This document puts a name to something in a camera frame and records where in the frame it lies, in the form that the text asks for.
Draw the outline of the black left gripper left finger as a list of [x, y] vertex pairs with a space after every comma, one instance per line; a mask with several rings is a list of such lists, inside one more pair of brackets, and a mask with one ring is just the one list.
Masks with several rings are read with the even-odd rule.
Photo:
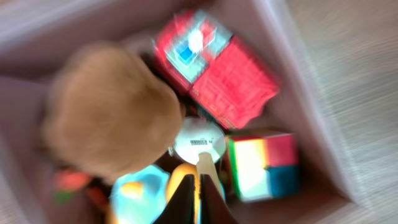
[[194, 224], [195, 178], [186, 175], [154, 224]]

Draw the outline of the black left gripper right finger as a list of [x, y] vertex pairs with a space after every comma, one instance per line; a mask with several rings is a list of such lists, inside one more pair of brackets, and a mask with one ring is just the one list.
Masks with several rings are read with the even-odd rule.
[[238, 224], [208, 174], [200, 175], [201, 223]]

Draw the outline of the blue orange penguin toy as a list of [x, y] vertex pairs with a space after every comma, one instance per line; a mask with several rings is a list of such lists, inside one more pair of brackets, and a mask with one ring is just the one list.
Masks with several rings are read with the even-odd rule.
[[194, 223], [201, 223], [200, 178], [195, 166], [188, 163], [180, 164], [170, 174], [150, 165], [118, 178], [110, 192], [100, 185], [92, 185], [87, 193], [105, 212], [105, 223], [154, 223], [188, 174], [195, 178]]

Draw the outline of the colourful puzzle cube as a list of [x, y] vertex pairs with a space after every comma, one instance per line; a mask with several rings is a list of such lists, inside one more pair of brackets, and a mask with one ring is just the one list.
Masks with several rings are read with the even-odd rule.
[[229, 177], [240, 201], [284, 198], [299, 191], [299, 156], [293, 134], [234, 133], [226, 137], [226, 145]]

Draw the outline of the white wooden rattle drum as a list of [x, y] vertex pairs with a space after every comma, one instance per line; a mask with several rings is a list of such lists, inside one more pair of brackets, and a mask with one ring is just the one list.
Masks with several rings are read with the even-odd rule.
[[214, 122], [194, 116], [183, 120], [182, 128], [168, 148], [168, 154], [195, 166], [197, 176], [208, 175], [221, 198], [225, 198], [222, 183], [216, 170], [216, 163], [226, 152], [223, 130]]

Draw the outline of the brown plush toy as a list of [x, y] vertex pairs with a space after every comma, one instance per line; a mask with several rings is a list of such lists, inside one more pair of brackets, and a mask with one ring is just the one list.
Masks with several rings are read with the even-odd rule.
[[56, 75], [42, 137], [54, 159], [113, 183], [165, 154], [184, 117], [176, 93], [138, 54], [97, 42]]

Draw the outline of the red toy fire truck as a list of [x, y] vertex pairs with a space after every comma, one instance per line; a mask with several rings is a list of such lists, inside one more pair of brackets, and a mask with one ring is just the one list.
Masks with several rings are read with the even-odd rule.
[[154, 53], [170, 84], [226, 129], [243, 128], [279, 92], [252, 50], [202, 10], [175, 15], [158, 34]]

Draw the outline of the white box pink interior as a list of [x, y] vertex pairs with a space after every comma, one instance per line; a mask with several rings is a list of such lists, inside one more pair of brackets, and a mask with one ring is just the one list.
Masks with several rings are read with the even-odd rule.
[[81, 46], [116, 40], [149, 52], [162, 24], [199, 6], [238, 33], [274, 69], [279, 96], [250, 128], [293, 132], [303, 167], [299, 194], [229, 207], [240, 223], [372, 223], [315, 104], [302, 43], [285, 1], [2, 1], [1, 222], [101, 223], [87, 197], [57, 205], [54, 166], [37, 152], [48, 81]]

